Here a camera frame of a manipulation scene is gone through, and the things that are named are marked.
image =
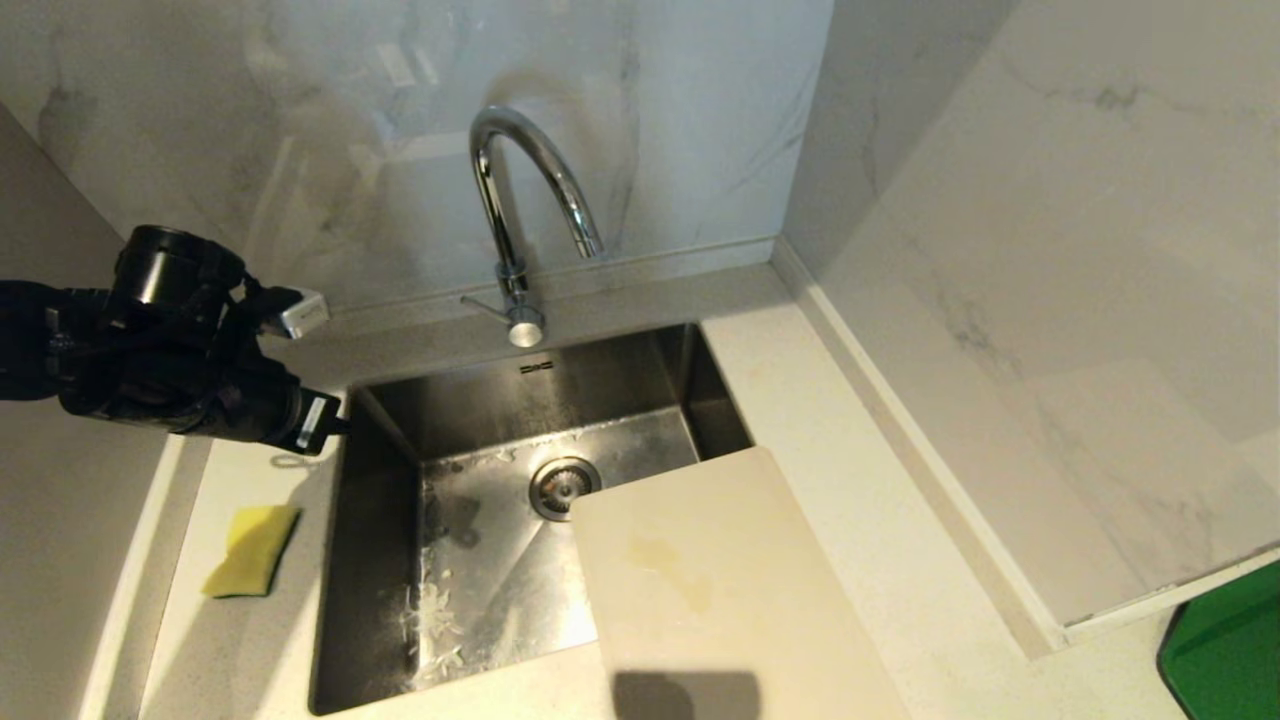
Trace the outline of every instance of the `stain on cutting board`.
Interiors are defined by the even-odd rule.
[[[643,538],[631,536],[627,547],[627,561],[640,568],[658,573],[667,580],[689,609],[701,615],[712,607],[712,582],[707,577],[690,578],[680,566],[680,551],[662,538]]]

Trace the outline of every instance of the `stainless steel sink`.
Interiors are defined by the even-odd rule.
[[[594,641],[573,498],[751,446],[692,324],[353,388],[351,424],[320,715]]]

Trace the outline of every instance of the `yellow sponge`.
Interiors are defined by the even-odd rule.
[[[271,589],[276,561],[289,541],[298,509],[288,505],[244,507],[227,533],[227,559],[205,580],[209,597],[262,596]]]

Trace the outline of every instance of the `white wall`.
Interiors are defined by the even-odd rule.
[[[776,234],[831,0],[0,0],[0,101],[111,225],[340,309],[493,283],[484,104],[561,146],[613,259]],[[513,158],[534,272],[576,266]]]
[[[0,109],[0,278],[109,287],[120,238]],[[0,402],[0,716],[70,717],[164,433]]]
[[[1053,616],[1280,542],[1280,6],[1023,0],[892,174],[849,8],[785,232]]]

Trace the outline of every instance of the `marble backsplash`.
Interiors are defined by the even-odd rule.
[[[950,97],[844,8],[785,233],[1053,616],[1280,544],[1277,5],[1023,0]]]
[[[611,259],[780,231],[831,0],[0,0],[0,102],[122,234],[163,223],[339,309],[489,283],[475,111],[559,145]],[[563,219],[506,154],[535,270]]]

